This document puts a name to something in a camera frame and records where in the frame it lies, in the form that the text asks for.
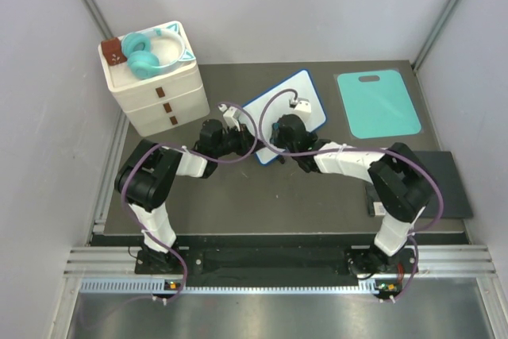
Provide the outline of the blue whiteboard eraser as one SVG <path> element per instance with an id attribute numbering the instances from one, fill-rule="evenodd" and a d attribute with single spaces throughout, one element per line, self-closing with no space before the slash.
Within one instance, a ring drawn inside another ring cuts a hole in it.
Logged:
<path id="1" fill-rule="evenodd" d="M 279 123 L 275 122 L 271 126 L 271 138 L 270 138 L 270 142 L 273 145 L 277 145 L 278 141 L 279 141 Z"/>

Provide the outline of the blue-framed whiteboard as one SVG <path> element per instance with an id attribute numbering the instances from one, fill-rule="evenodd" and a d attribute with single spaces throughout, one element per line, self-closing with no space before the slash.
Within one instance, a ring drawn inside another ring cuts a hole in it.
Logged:
<path id="1" fill-rule="evenodd" d="M 264 107 L 276 94 L 284 90 L 290 91 L 276 97 L 264 114 L 262 133 L 265 140 L 270 140 L 274 123 L 283 115 L 294 113 L 294 108 L 290 107 L 290 102 L 295 98 L 294 91 L 298 93 L 298 98 L 310 105 L 310 116 L 301 117 L 306 131 L 317 134 L 317 130 L 327 122 L 327 116 L 321 96 L 314 85 L 310 72 L 306 69 L 293 74 L 243 106 L 243 109 L 253 118 L 256 128 L 260 129 L 259 121 Z"/>

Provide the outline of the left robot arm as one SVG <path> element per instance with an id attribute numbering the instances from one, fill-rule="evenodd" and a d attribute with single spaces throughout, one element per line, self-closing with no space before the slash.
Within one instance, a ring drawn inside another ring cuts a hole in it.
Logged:
<path id="1" fill-rule="evenodd" d="M 176 233 L 169 222 L 166 200 L 177 176 L 207 179 L 223 156 L 250 156 L 263 147 L 247 125 L 224 127 L 219 120 L 202 123 L 190 151 L 143 139 L 119 170 L 114 187 L 121 203 L 135 217 L 144 237 L 137 260 L 139 274 L 180 271 L 179 252 L 172 248 Z"/>

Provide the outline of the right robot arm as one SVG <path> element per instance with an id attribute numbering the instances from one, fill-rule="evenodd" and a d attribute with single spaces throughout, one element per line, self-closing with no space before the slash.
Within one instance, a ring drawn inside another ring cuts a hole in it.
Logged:
<path id="1" fill-rule="evenodd" d="M 307 131 L 294 114 L 284 115 L 272 125 L 270 143 L 305 172 L 349 176 L 375 189 L 386 214 L 369 249 L 348 256 L 353 274 L 371 276 L 395 267 L 399 252 L 432 197 L 437 197 L 438 213 L 443 212 L 444 200 L 436 180 L 406 144 L 397 142 L 376 150 L 337 144 Z"/>

